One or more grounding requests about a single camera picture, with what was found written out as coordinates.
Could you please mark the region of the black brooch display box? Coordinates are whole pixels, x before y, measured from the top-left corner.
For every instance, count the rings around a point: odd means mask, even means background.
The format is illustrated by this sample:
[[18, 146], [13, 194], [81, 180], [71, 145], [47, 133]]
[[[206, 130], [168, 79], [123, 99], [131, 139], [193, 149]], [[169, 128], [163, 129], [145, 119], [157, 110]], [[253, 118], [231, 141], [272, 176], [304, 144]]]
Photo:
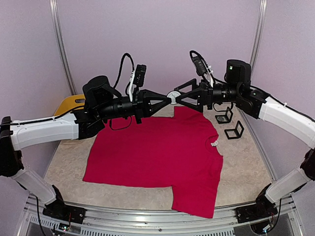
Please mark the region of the black brooch display box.
[[227, 107], [227, 109], [225, 110], [225, 114], [224, 115], [215, 115], [215, 118], [218, 118], [218, 117], [224, 117], [226, 119], [225, 122], [218, 122], [217, 121], [218, 124], [230, 123], [232, 121], [232, 118], [233, 118], [233, 112], [232, 112], [232, 110], [229, 107]]

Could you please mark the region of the magenta t-shirt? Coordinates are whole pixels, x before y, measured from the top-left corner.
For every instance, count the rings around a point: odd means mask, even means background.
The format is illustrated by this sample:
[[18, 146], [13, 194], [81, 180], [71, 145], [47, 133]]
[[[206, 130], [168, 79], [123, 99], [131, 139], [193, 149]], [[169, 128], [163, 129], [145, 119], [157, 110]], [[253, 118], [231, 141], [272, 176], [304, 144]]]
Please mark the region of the magenta t-shirt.
[[141, 124], [118, 118], [97, 134], [83, 181], [171, 187], [173, 210], [212, 218], [223, 166], [214, 146], [218, 137], [202, 113], [187, 107]]

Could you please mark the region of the yellow plastic basket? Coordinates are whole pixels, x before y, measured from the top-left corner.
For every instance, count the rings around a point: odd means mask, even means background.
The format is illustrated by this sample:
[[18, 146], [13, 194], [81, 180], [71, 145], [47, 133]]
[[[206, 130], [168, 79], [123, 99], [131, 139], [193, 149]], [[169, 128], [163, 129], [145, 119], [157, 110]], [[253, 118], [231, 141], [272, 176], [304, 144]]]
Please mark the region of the yellow plastic basket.
[[55, 111], [54, 116], [59, 116], [70, 109], [73, 109], [78, 106], [84, 106], [84, 104], [85, 104], [85, 97], [83, 94], [69, 96], [61, 102], [61, 104]]

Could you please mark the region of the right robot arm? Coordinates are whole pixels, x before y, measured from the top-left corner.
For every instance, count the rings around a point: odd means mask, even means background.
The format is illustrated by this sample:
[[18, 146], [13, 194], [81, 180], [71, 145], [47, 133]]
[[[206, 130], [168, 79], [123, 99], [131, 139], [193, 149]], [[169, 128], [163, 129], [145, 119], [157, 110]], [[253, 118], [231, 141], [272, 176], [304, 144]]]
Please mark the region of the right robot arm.
[[315, 179], [315, 121], [307, 115], [287, 106], [269, 93], [251, 86], [250, 64], [227, 60], [224, 82], [215, 83], [210, 67], [198, 56], [192, 58], [200, 83], [192, 79], [174, 89], [176, 103], [202, 112], [207, 106], [230, 102], [244, 113], [261, 119], [292, 134], [304, 142], [310, 150], [302, 164], [274, 183], [267, 185], [257, 196], [255, 203], [236, 208], [238, 223], [259, 220], [276, 215], [280, 208], [276, 203], [282, 197], [300, 190]]

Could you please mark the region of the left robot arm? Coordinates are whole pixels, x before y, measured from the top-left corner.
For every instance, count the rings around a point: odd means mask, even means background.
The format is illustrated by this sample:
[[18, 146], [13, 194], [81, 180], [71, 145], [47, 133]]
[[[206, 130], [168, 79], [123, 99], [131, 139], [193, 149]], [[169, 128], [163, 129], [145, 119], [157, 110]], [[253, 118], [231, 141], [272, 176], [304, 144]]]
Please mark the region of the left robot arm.
[[135, 95], [122, 96], [103, 75], [85, 84], [83, 93], [84, 105], [59, 116], [26, 121], [12, 121], [7, 116], [0, 124], [1, 176], [15, 180], [35, 195], [44, 204], [44, 215], [77, 224], [83, 223], [86, 209], [65, 204], [56, 186], [23, 164], [21, 150], [42, 143], [94, 137], [114, 118], [134, 117], [141, 123], [142, 118], [171, 103], [167, 96], [147, 89], [136, 89]]

